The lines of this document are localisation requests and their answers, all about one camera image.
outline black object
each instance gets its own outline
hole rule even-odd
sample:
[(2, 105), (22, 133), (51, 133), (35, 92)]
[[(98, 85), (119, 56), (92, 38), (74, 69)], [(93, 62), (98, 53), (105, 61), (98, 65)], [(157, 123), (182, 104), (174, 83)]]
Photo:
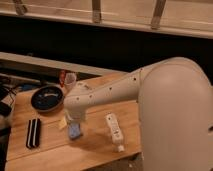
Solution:
[(29, 120), (26, 147), (31, 149), (39, 146), (41, 121), (40, 119)]
[(55, 86), (47, 86), (36, 91), (31, 99), (32, 106), (38, 112), (49, 112), (62, 103), (63, 92)]
[(4, 135), (9, 135), (11, 132), (11, 127), (7, 127), (4, 129), (0, 130), (0, 137), (4, 136)]
[(0, 102), (0, 115), (7, 117), (11, 112), (11, 107), (7, 104)]
[(6, 90), (2, 85), (0, 85), (0, 100), (8, 95), (8, 90)]

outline black comb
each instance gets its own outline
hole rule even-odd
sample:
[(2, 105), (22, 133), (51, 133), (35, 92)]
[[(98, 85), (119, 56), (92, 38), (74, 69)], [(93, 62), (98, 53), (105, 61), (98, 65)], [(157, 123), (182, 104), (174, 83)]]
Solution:
[(41, 121), (40, 119), (29, 120), (26, 147), (36, 148), (39, 146)]

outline black background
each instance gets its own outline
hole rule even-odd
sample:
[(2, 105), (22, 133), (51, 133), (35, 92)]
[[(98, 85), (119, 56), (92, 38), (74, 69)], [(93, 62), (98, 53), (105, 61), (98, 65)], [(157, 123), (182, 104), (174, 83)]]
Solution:
[(195, 60), (213, 82), (213, 40), (0, 16), (0, 51), (132, 71), (174, 56)]

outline small blue object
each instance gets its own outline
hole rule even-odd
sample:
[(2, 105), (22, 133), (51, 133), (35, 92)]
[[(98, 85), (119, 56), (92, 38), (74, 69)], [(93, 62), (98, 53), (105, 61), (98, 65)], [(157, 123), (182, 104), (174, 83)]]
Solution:
[(71, 140), (75, 140), (82, 136), (80, 124), (79, 123), (71, 123), (68, 126), (68, 134)]

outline white remote control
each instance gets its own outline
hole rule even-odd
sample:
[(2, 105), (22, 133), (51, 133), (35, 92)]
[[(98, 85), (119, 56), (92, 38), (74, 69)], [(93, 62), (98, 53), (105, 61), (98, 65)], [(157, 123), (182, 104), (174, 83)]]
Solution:
[(124, 137), (118, 125), (116, 115), (114, 113), (110, 113), (106, 115), (106, 122), (110, 128), (110, 132), (112, 135), (112, 142), (115, 145), (117, 145), (118, 152), (124, 151), (124, 146), (123, 146)]

